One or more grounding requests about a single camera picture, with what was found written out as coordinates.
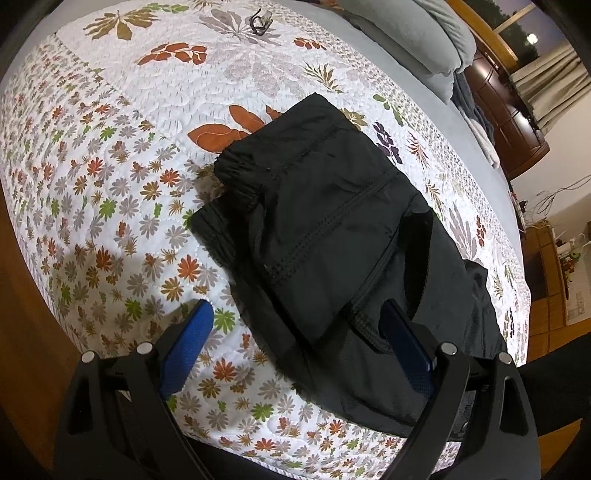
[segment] floral bedspread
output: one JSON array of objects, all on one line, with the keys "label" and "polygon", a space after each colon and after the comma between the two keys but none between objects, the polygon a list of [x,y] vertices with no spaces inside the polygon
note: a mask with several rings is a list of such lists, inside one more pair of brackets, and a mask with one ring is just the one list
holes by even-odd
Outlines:
[{"label": "floral bedspread", "polygon": [[[249,26],[259,7],[274,14],[262,37]],[[28,268],[81,351],[122,355],[197,299],[213,304],[215,329],[169,401],[185,434],[292,478],[379,478],[404,441],[299,395],[256,345],[227,273],[187,230],[221,192],[216,152],[313,92],[423,192],[462,256],[489,269],[501,331],[524,363],[523,272],[461,159],[377,67],[268,0],[133,0],[63,27],[1,99],[0,177]]]}]

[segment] black fabric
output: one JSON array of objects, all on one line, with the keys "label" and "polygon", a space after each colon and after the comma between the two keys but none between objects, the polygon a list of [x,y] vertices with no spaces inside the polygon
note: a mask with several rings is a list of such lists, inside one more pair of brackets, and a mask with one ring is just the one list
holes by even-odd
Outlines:
[{"label": "black fabric", "polygon": [[591,333],[519,367],[538,435],[591,414]]},{"label": "black fabric", "polygon": [[259,344],[315,403],[410,434],[425,401],[378,332],[388,299],[469,355],[506,350],[488,272],[461,259],[406,176],[322,96],[232,143],[215,174],[229,190],[191,229],[231,270]]},{"label": "black fabric", "polygon": [[468,84],[466,74],[463,72],[453,74],[452,103],[464,110],[468,118],[476,120],[481,124],[486,132],[488,140],[490,140],[493,145],[495,144],[495,127],[493,127],[488,121],[482,109],[475,104],[472,90],[470,90],[470,84]]},{"label": "black fabric", "polygon": [[591,471],[591,333],[519,367],[538,435],[582,418],[579,433],[543,480],[588,480]]}]

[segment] curtain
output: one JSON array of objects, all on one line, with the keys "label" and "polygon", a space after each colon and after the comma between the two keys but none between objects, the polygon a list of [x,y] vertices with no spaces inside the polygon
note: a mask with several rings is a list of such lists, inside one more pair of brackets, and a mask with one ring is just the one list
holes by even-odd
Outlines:
[{"label": "curtain", "polygon": [[544,134],[591,92],[591,77],[568,41],[515,72],[511,81]]}]

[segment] wooden furniture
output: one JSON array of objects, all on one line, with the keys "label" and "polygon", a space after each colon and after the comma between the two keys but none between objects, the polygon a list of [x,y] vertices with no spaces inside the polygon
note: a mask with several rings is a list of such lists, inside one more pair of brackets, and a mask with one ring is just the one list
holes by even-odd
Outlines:
[{"label": "wooden furniture", "polygon": [[550,352],[551,345],[558,348],[558,331],[567,320],[566,288],[552,228],[542,225],[529,227],[522,240],[525,280],[532,291],[528,361]]},{"label": "wooden furniture", "polygon": [[507,43],[464,0],[447,0],[459,17],[468,24],[474,36],[499,60],[509,73],[516,72],[519,64],[515,53]]},{"label": "wooden furniture", "polygon": [[464,0],[447,0],[472,30],[478,50],[465,71],[476,104],[495,127],[495,149],[508,180],[550,151],[543,133],[509,81],[519,65],[503,39]]},{"label": "wooden furniture", "polygon": [[[526,281],[532,290],[527,352],[527,361],[531,362],[591,332],[591,319],[566,325],[566,288],[551,226],[547,222],[526,230],[522,250]],[[566,451],[577,435],[579,425],[580,421],[577,421],[539,438],[542,472],[547,472]]]},{"label": "wooden furniture", "polygon": [[508,73],[489,47],[477,39],[474,63],[465,71],[474,101],[495,127],[495,149],[508,180],[538,163],[550,151]]}]

